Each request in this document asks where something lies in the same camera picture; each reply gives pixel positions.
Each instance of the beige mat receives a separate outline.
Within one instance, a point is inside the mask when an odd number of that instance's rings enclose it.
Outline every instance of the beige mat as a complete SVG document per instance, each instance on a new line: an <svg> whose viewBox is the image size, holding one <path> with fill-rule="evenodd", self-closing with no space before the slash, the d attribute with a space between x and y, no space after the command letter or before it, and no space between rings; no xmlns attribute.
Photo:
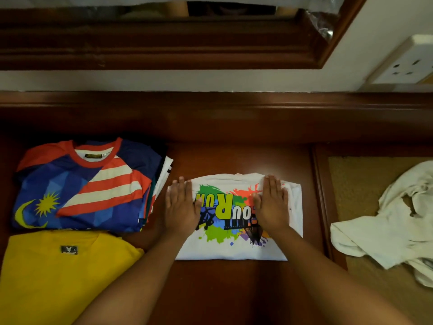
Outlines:
<svg viewBox="0 0 433 325"><path fill-rule="evenodd" d="M329 166L341 221L375 215L387 186L412 166L432 158L330 157ZM412 269L384 270L370 257L346 257L349 273L380 292L416 324L433 324L433 289L415 281Z"/></svg>

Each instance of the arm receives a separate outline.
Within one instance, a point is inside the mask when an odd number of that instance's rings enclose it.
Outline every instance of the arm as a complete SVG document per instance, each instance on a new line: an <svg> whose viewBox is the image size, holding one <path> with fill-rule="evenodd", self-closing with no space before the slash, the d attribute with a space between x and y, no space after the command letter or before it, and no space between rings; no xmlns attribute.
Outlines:
<svg viewBox="0 0 433 325"><path fill-rule="evenodd" d="M333 325L413 325L381 295L357 283L289 227L288 192L266 176L263 196L253 195L259 224L291 262L308 292Z"/></svg>
<svg viewBox="0 0 433 325"><path fill-rule="evenodd" d="M159 242L112 282L74 325L146 324L185 240L197 227L201 201L192 201L192 185L180 177L165 198L166 231Z"/></svg>

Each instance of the electrical outlet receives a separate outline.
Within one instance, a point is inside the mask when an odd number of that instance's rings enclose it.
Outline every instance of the electrical outlet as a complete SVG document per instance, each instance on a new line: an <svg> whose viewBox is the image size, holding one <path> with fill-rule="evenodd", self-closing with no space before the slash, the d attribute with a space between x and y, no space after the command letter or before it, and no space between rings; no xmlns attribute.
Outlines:
<svg viewBox="0 0 433 325"><path fill-rule="evenodd" d="M433 35L413 35L367 79L368 84L416 84L433 72Z"/></svg>

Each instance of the red sleeve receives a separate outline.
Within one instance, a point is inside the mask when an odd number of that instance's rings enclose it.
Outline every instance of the red sleeve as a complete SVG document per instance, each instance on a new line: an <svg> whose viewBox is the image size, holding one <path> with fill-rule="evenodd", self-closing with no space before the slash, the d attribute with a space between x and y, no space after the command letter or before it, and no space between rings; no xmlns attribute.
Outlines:
<svg viewBox="0 0 433 325"><path fill-rule="evenodd" d="M21 171L33 165L46 164L55 160L56 158L66 155L67 143L67 141L61 141L29 149L19 163L16 171Z"/></svg>

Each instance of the blue and red shirt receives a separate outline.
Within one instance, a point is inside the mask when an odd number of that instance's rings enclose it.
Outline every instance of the blue and red shirt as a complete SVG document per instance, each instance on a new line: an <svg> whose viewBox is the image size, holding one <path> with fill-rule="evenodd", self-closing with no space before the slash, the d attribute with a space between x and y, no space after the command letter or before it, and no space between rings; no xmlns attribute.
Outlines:
<svg viewBox="0 0 433 325"><path fill-rule="evenodd" d="M17 169L21 190L13 223L24 228L140 231L160 162L149 146L121 138L78 147L72 140L34 147Z"/></svg>

